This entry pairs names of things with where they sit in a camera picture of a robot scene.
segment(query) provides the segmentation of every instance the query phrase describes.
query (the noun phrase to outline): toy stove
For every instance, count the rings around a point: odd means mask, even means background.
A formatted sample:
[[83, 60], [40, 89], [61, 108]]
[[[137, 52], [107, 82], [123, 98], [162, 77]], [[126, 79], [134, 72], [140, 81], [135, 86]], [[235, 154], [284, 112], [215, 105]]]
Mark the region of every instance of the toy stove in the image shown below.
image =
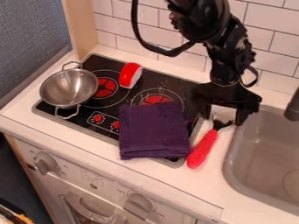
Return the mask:
[[[191, 91], [197, 83], [144, 68], [141, 79], [133, 89], [126, 89], [118, 84], [118, 77], [124, 65], [124, 62], [94, 54], [85, 60], [83, 69], [93, 72], [98, 77], [99, 87], [95, 95], [80, 107], [78, 115], [63, 120], [55, 116], [55, 107], [44, 101], [38, 102], [33, 111], [55, 122], [111, 142], [119, 138], [120, 106], [179, 102], [182, 104], [186, 125], [191, 134], [198, 120], [198, 111], [191, 101]], [[59, 109], [61, 116], [73, 113], [72, 109]]]

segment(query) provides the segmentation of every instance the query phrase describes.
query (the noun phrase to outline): stainless steel pan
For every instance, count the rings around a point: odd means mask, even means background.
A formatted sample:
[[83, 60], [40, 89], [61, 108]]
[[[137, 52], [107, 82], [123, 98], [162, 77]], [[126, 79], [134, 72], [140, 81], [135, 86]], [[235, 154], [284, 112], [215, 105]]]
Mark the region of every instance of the stainless steel pan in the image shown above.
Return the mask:
[[[80, 65], [80, 68], [67, 69], [71, 63]], [[92, 97], [98, 88], [97, 77], [82, 69], [79, 62], [71, 61], [62, 67], [62, 71], [47, 78], [40, 87], [39, 93], [42, 100], [55, 107], [55, 115], [63, 119], [69, 119], [78, 115], [80, 106]], [[69, 116], [58, 115], [59, 109], [77, 108], [76, 112]]]

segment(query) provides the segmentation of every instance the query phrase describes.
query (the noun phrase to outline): folded towel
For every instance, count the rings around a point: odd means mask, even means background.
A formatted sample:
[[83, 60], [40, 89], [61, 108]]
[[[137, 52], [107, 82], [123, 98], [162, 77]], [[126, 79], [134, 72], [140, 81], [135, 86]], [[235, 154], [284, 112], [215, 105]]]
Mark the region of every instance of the folded towel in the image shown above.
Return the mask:
[[182, 107], [175, 102], [120, 108], [121, 159], [182, 158], [190, 152]]

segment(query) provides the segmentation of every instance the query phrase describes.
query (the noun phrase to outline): sink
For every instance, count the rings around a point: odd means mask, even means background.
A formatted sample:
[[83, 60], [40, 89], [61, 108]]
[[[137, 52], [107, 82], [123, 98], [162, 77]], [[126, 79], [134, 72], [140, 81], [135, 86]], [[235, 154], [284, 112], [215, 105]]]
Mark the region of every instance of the sink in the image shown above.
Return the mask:
[[236, 128], [223, 172], [237, 192], [299, 215], [299, 122], [262, 106]]

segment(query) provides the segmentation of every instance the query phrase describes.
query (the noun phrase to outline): red spatula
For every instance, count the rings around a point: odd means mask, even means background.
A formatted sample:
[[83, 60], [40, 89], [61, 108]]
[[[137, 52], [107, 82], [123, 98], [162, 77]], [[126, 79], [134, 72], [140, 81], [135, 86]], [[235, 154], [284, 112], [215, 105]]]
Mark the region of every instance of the red spatula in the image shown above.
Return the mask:
[[232, 124], [233, 121], [221, 122], [217, 119], [213, 120], [213, 128], [192, 148], [191, 154], [187, 157], [187, 165], [189, 168], [196, 169], [205, 161], [218, 138], [219, 130], [231, 126]]

